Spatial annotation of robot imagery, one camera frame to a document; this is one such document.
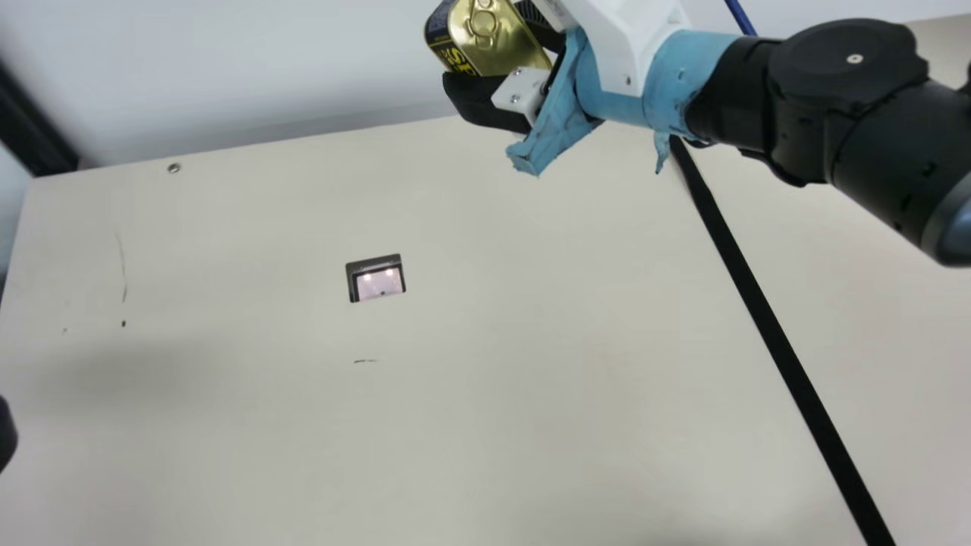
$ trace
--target square hole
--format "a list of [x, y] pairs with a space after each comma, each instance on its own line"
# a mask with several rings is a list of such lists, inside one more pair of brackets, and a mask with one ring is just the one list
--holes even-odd
[[401, 255], [373, 257], [347, 265], [351, 302], [367, 301], [405, 293], [405, 270]]

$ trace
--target white table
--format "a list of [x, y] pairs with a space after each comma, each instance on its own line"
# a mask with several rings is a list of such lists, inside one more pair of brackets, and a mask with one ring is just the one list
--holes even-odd
[[[861, 544], [651, 140], [534, 180], [439, 119], [36, 181], [0, 543]], [[351, 304], [392, 253], [408, 292]]]

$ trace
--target tin can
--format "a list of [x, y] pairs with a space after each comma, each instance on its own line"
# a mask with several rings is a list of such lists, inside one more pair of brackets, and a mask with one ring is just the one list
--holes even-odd
[[428, 18], [425, 42], [452, 72], [506, 76], [519, 66], [552, 69], [510, 0], [444, 0]]

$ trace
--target metal frame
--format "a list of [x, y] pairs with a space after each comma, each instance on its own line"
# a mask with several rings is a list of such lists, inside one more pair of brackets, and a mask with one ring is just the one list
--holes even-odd
[[0, 141], [35, 177], [78, 170], [78, 154], [2, 64]]

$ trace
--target blue cloth wrap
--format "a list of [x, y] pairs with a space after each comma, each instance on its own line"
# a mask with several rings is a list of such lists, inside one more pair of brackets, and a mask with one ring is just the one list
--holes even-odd
[[687, 127], [687, 107], [712, 77], [725, 50], [738, 39], [734, 34], [675, 32], [654, 56], [640, 97], [609, 93], [600, 88], [593, 48], [587, 47], [580, 53], [576, 72], [580, 105], [594, 118], [654, 129], [659, 172], [670, 154], [670, 134], [699, 140]]
[[506, 149], [506, 156], [516, 170], [539, 176], [560, 154], [580, 142], [603, 123], [584, 113], [574, 87], [577, 60], [588, 51], [589, 41], [581, 28], [566, 32], [566, 51], [559, 72], [550, 86], [533, 130], [522, 142]]

